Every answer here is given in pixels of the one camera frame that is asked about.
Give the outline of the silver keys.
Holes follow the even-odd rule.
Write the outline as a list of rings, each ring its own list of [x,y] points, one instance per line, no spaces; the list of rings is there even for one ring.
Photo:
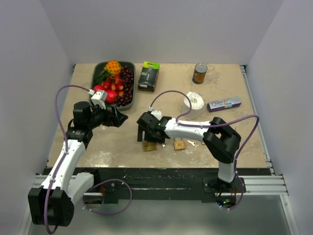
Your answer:
[[[196,142],[196,141],[190,141],[190,140],[188,140],[188,142],[193,146],[194,151],[196,151],[197,147],[199,146],[198,142]]]

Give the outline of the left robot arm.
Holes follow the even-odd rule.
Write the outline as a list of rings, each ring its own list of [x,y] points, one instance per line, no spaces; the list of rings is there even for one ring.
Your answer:
[[[73,118],[68,123],[60,155],[38,188],[28,193],[31,219],[34,224],[66,227],[72,221],[74,208],[84,192],[101,188],[100,178],[91,173],[73,177],[79,159],[93,136],[93,129],[104,125],[120,127],[128,116],[115,106],[101,108],[80,101],[73,106]]]

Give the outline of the large brass padlock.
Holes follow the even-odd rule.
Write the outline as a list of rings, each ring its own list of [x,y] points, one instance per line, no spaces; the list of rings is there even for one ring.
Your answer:
[[[157,144],[154,142],[144,141],[142,143],[142,149],[143,149],[143,152],[156,151]]]
[[[185,150],[186,149],[186,144],[183,138],[174,138],[174,150],[179,151],[179,150]]]

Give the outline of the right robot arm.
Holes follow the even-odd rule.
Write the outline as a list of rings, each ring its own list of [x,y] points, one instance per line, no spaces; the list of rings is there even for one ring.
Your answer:
[[[181,121],[153,112],[144,112],[137,120],[138,126],[154,142],[182,138],[203,142],[219,163],[218,187],[230,192],[235,187],[235,154],[239,150],[241,136],[220,117],[211,121]]]

